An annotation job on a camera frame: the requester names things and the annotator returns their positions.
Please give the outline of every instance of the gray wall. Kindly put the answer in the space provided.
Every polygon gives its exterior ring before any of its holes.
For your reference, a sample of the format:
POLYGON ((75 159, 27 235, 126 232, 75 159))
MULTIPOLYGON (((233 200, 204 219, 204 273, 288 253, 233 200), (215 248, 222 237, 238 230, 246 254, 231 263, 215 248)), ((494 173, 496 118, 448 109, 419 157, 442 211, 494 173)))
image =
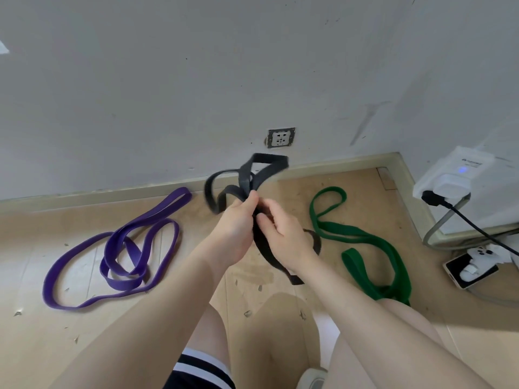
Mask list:
POLYGON ((494 152, 467 213, 519 220, 518 7, 0 0, 0 199, 206 176, 295 126, 291 164, 494 152))

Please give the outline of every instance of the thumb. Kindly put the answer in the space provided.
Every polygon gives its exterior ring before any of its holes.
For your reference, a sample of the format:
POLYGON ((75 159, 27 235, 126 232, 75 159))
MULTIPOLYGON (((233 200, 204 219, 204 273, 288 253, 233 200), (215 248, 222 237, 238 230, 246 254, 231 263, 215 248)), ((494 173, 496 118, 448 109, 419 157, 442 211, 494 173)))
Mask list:
POLYGON ((252 215, 254 210, 256 210, 256 206, 258 205, 259 200, 260 196, 258 195, 257 191, 252 190, 249 194, 249 197, 241 204, 241 207, 243 207, 250 215, 252 215))
POLYGON ((261 231, 267 238, 267 240, 272 240, 275 237, 279 236, 279 232, 276 229, 276 226, 270 221, 270 219, 265 215, 265 213, 258 213, 256 216, 256 222, 260 227, 261 231))

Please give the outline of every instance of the person's left hand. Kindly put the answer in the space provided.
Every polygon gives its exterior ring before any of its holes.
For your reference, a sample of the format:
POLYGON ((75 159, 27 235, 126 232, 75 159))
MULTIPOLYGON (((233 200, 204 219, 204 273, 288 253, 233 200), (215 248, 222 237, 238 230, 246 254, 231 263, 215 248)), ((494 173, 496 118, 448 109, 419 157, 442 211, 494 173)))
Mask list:
POLYGON ((225 249, 229 265, 242 259, 252 244, 252 214, 258 201, 259 196, 256 191, 251 191, 245 202, 235 199, 224 211, 209 236, 219 247, 225 249))

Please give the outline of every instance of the forearm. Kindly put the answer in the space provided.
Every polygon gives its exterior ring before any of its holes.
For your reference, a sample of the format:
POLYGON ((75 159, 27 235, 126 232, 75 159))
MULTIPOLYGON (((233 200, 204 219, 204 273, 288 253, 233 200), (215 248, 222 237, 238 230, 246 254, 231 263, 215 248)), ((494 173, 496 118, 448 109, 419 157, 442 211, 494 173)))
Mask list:
POLYGON ((297 274, 315 291, 378 388, 490 388, 467 365, 317 257, 302 259, 297 274))
POLYGON ((96 338, 52 389, 162 388, 227 266, 212 236, 96 338))

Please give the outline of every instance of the person's left arm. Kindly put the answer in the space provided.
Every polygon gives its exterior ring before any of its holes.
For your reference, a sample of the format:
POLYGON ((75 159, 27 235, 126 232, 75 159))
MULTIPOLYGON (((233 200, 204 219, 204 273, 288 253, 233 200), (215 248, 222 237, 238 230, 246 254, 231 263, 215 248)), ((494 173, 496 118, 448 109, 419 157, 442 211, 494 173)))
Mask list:
POLYGON ((90 343, 51 389, 160 389, 219 281, 252 243, 256 191, 225 210, 218 225, 142 301, 90 343))

